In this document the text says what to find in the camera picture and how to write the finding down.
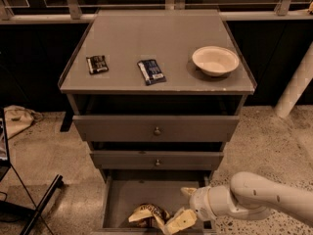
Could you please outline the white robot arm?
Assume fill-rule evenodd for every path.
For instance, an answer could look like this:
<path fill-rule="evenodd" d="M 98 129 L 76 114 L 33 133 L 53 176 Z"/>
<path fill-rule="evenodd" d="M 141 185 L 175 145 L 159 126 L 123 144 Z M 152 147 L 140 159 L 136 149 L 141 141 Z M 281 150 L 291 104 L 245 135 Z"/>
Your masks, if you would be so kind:
<path fill-rule="evenodd" d="M 199 219 L 210 221 L 228 215 L 242 220 L 261 220 L 270 210 L 283 212 L 313 225 L 313 193 L 276 183 L 255 173 L 241 171 L 229 185 L 202 188 L 183 187 L 189 208 L 182 208 L 165 224 L 163 233 L 173 235 L 193 226 Z"/>

